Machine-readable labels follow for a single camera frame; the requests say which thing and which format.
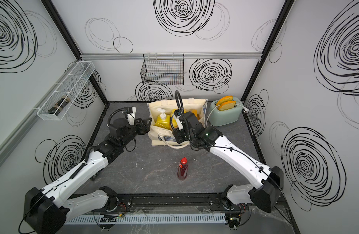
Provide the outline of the canvas starry night tote bag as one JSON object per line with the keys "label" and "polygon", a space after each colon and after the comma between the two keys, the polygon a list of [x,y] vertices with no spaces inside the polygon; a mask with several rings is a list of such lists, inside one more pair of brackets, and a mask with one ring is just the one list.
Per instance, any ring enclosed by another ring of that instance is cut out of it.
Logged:
{"label": "canvas starry night tote bag", "polygon": [[[188,98],[183,99],[184,112],[192,112],[197,116],[201,124],[205,122],[207,99]],[[160,100],[147,104],[152,118],[149,138],[153,146],[167,145],[173,149],[181,149],[189,145],[189,141],[177,143],[170,125],[171,116],[178,109],[177,103],[172,100]]]}

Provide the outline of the yellow pump dish soap bottle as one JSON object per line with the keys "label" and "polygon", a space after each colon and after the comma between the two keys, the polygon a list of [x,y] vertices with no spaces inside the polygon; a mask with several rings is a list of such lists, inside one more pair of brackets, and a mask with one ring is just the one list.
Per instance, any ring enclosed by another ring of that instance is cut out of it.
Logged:
{"label": "yellow pump dish soap bottle", "polygon": [[157,111],[160,112],[160,115],[157,118],[157,121],[155,123],[155,126],[166,129],[166,130],[171,130],[171,121],[170,121],[170,116],[168,116],[165,113],[165,109],[162,108],[157,108]]}

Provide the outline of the tall orange dish soap bottle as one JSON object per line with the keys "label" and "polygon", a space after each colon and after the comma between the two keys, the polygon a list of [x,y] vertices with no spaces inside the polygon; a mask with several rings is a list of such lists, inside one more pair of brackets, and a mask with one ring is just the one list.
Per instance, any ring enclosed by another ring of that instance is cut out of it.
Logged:
{"label": "tall orange dish soap bottle", "polygon": [[195,115],[195,117],[199,120],[200,119],[200,116],[198,114],[198,111],[197,109],[192,109],[191,112]]}

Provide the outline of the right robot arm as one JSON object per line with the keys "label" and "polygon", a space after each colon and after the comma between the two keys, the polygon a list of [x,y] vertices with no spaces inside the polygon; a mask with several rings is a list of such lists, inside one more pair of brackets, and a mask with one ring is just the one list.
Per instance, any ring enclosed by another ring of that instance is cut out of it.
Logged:
{"label": "right robot arm", "polygon": [[182,114],[176,110],[171,119],[177,123],[175,129],[177,142],[187,140],[194,148],[205,149],[218,156],[249,181],[246,185],[231,185],[225,191],[226,206],[252,203],[264,212],[272,212],[282,194],[283,170],[281,168],[277,166],[271,168],[255,160],[215,127],[204,127],[192,112]]}

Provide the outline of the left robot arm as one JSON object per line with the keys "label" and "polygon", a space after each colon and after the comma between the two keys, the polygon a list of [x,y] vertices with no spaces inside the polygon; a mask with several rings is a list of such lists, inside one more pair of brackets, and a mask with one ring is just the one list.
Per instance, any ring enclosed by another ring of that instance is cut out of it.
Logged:
{"label": "left robot arm", "polygon": [[32,188],[25,195],[23,221],[38,234],[55,234],[71,219],[97,209],[113,212],[121,205],[117,193],[100,187],[93,193],[72,199],[72,194],[96,173],[110,165],[127,149],[137,135],[150,131],[152,118],[116,119],[108,123],[109,135],[92,146],[84,161],[42,189]]}

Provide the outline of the mint green toaster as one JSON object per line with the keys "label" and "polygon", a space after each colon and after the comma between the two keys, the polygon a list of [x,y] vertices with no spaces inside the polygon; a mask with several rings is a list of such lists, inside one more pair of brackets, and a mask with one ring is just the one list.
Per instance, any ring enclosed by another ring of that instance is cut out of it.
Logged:
{"label": "mint green toaster", "polygon": [[243,103],[237,97],[233,97],[233,100],[236,102],[236,106],[225,111],[218,110],[218,106],[216,106],[218,100],[212,102],[206,123],[218,127],[236,122],[243,111]]}

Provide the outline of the toast slice front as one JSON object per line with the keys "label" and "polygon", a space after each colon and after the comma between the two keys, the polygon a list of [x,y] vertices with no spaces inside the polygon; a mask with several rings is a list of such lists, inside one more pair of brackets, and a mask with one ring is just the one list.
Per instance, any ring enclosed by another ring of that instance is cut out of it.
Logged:
{"label": "toast slice front", "polygon": [[236,106],[236,102],[234,100],[230,100],[230,101],[224,101],[222,103],[220,102],[217,105],[219,111],[225,111],[234,108]]}

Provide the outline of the toast slice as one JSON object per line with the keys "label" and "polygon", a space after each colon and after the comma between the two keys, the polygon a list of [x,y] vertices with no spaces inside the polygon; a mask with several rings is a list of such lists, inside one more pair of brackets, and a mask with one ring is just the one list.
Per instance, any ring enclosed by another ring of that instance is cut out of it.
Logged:
{"label": "toast slice", "polygon": [[220,102],[217,105],[219,111],[225,111],[234,108],[236,106],[236,102],[234,100],[230,100],[230,101],[224,101],[222,103]]}
{"label": "toast slice", "polygon": [[222,105],[223,103],[228,102],[228,101],[233,101],[233,96],[225,96],[225,97],[222,97],[222,98],[216,103],[216,106],[220,106],[220,105]]}

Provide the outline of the toast slice rear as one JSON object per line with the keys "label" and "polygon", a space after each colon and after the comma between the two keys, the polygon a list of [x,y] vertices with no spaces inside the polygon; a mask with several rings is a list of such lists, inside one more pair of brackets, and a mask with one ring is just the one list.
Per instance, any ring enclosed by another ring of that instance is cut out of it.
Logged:
{"label": "toast slice rear", "polygon": [[220,105],[222,105],[223,103],[228,102],[228,101],[233,101],[233,96],[225,96],[225,97],[222,97],[222,98],[216,103],[216,106],[220,106]]}

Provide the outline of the dark item in shelf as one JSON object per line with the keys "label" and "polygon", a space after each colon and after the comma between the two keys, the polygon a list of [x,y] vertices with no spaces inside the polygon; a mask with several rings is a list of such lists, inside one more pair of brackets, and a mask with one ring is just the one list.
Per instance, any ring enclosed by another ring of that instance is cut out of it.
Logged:
{"label": "dark item in shelf", "polygon": [[52,108],[48,110],[49,114],[54,114],[58,116],[60,112],[66,107],[66,105],[70,102],[68,97],[62,97],[59,101],[57,101]]}

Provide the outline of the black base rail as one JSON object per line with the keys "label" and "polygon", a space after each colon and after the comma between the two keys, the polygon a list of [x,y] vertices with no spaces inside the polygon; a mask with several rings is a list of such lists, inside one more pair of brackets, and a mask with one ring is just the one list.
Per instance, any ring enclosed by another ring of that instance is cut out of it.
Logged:
{"label": "black base rail", "polygon": [[238,205],[226,202],[222,193],[194,194],[118,194],[120,205],[115,212],[131,212],[137,207],[205,207],[211,211],[239,210]]}

